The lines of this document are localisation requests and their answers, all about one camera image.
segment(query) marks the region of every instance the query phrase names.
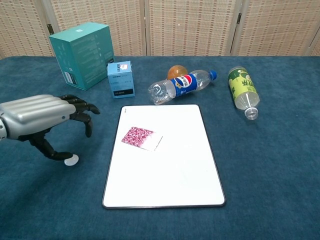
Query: blue bottle cap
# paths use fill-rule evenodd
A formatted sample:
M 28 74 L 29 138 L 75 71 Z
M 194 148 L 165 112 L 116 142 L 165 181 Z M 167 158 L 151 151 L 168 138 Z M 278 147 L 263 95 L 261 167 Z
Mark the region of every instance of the blue bottle cap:
M 217 78 L 217 73 L 215 71 L 211 70 L 209 73 L 210 73 L 211 81 Z

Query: white disc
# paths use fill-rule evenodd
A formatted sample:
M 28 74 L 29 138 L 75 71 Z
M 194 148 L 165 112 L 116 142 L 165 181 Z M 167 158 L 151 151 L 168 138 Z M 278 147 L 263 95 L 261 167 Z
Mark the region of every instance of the white disc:
M 73 166 L 79 161 L 78 155 L 73 154 L 72 157 L 65 159 L 64 164 L 67 166 Z

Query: white board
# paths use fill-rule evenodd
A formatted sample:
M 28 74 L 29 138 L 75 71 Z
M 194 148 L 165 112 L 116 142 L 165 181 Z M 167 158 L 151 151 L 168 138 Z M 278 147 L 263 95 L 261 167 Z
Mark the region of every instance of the white board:
M 161 134 L 156 149 L 122 142 L 131 127 Z M 198 105 L 122 107 L 103 194 L 104 207 L 201 207 L 224 203 Z

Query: pepsi bottle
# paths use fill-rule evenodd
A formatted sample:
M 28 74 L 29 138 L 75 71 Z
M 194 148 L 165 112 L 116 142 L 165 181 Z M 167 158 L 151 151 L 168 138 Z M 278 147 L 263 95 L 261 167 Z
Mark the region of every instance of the pepsi bottle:
M 148 88 L 149 97 L 155 105 L 164 104 L 181 95 L 202 90 L 216 78 L 217 73 L 213 70 L 195 70 L 187 75 L 155 82 Z

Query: small blue box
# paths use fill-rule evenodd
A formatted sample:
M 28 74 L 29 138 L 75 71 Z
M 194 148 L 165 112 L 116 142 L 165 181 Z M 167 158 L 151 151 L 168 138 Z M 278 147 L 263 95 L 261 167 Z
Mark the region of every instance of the small blue box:
M 114 99 L 135 96 L 134 78 L 130 61 L 109 63 L 107 72 Z
M 108 25 L 87 22 L 49 36 L 64 80 L 88 90 L 107 78 L 114 50 Z

